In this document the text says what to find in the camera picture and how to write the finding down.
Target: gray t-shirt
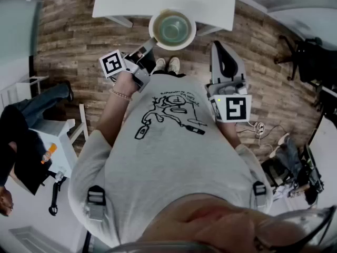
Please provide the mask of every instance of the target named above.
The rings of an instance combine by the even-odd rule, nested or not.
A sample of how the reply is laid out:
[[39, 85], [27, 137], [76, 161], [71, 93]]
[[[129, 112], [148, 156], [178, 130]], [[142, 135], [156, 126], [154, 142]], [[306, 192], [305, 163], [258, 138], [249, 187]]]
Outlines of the gray t-shirt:
[[[111, 247], [136, 241], [167, 205], [194, 193], [257, 209], [256, 180], [267, 187], [269, 210], [272, 191], [257, 158], [242, 144], [231, 147], [195, 78], [153, 75], [132, 103], [114, 146], [95, 130], [72, 172], [70, 205], [93, 235]], [[106, 195], [103, 222], [87, 213], [97, 181]]]

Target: eyeglass frame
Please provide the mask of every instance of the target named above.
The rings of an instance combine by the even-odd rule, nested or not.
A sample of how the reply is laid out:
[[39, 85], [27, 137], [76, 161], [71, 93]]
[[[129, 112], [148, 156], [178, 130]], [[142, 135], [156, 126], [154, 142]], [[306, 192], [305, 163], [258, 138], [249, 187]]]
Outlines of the eyeglass frame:
[[[318, 245], [322, 242], [322, 240], [324, 239], [333, 215], [335, 214], [337, 209], [337, 206], [332, 206], [330, 208], [324, 208], [324, 209], [313, 209], [313, 210], [298, 210], [298, 211], [291, 211], [291, 212], [286, 212], [283, 214], [280, 214], [276, 217], [274, 217], [274, 219], [282, 219], [282, 218], [289, 218], [291, 215], [303, 215], [303, 214], [318, 214], [319, 212], [329, 212], [329, 215], [323, 220], [323, 222], [321, 224], [319, 224], [315, 230], [313, 230], [310, 234], [308, 234], [307, 236], [305, 236], [303, 239], [301, 239], [300, 241], [288, 245], [288, 246], [268, 246], [266, 245], [266, 242], [261, 241], [257, 236], [255, 236], [255, 242], [257, 242], [258, 244], [255, 244], [255, 247], [257, 248], [257, 250], [261, 251], [261, 250], [268, 250], [270, 252], [295, 252], [296, 251], [300, 251], [310, 240], [312, 240], [322, 229], [323, 227], [326, 225], [326, 229], [318, 243]], [[258, 226], [267, 224], [268, 221], [270, 219], [266, 219], [264, 221], [262, 221]], [[158, 248], [158, 247], [162, 247], [165, 249], [169, 249], [169, 248], [176, 248], [176, 249], [183, 249], [184, 247], [186, 247], [186, 249], [188, 250], [193, 250], [195, 249], [196, 251], [203, 251], [205, 252], [206, 250], [211, 250], [212, 252], [218, 252], [219, 250], [211, 245], [207, 245], [207, 244], [203, 244], [200, 242], [191, 242], [191, 241], [162, 241], [162, 242], [130, 242], [130, 243], [126, 243], [123, 245], [119, 245], [117, 247], [114, 247], [112, 249], [109, 249], [108, 251], [106, 251], [106, 253], [117, 253], [117, 252], [126, 252], [126, 251], [130, 251], [130, 250], [137, 250], [137, 249], [150, 249], [150, 248]]]

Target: person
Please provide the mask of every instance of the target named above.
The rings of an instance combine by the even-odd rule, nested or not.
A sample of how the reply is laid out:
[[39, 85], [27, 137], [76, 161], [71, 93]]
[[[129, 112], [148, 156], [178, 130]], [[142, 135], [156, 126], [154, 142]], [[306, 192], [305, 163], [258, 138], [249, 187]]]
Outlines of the person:
[[44, 179], [43, 173], [50, 164], [41, 165], [42, 155], [46, 152], [37, 133], [29, 130], [43, 112], [62, 99], [69, 102], [74, 98], [69, 81], [52, 87], [42, 94], [30, 99], [8, 105], [0, 117], [0, 213], [9, 216], [13, 210], [11, 193], [6, 189], [8, 176], [24, 184], [28, 190], [35, 192]]
[[[235, 124], [215, 122], [204, 89], [179, 69], [177, 57], [167, 70], [158, 59], [137, 94], [131, 73], [119, 74], [72, 171], [71, 208], [92, 235], [117, 246], [110, 252], [209, 251], [205, 245], [256, 252], [256, 227], [270, 218], [270, 185]], [[260, 204], [257, 181], [265, 189]], [[103, 210], [88, 202], [91, 191], [104, 193]], [[287, 245], [302, 234], [282, 229]]]

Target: table leg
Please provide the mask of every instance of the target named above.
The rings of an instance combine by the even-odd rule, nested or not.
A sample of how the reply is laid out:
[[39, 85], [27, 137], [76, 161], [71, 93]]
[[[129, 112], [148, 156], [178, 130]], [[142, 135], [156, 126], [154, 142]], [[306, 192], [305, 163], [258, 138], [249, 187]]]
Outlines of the table leg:
[[214, 32], [217, 32], [217, 31], [220, 31], [222, 30], [222, 28], [220, 27], [215, 27], [215, 26], [212, 26], [212, 25], [207, 25], [205, 26], [204, 28], [198, 30], [196, 32], [196, 35], [197, 36], [204, 36], [204, 35], [208, 35], [208, 34], [211, 34], [211, 33], [214, 33]]
[[106, 18], [129, 28], [133, 26], [133, 23], [123, 16], [106, 16]]

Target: white cable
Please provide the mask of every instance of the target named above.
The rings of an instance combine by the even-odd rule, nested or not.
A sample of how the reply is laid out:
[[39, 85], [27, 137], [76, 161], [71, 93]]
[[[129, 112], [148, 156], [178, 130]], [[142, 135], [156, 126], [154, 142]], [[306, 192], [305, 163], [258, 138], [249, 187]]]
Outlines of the white cable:
[[251, 127], [254, 127], [254, 132], [255, 132], [255, 136], [259, 136], [259, 147], [263, 147], [263, 146], [270, 146], [270, 148], [272, 149], [272, 151], [274, 151], [273, 147], [270, 144], [263, 144], [260, 145], [260, 139], [261, 136], [264, 133], [265, 130], [265, 124], [264, 123], [255, 123], [254, 125], [252, 125], [250, 122], [247, 122]]

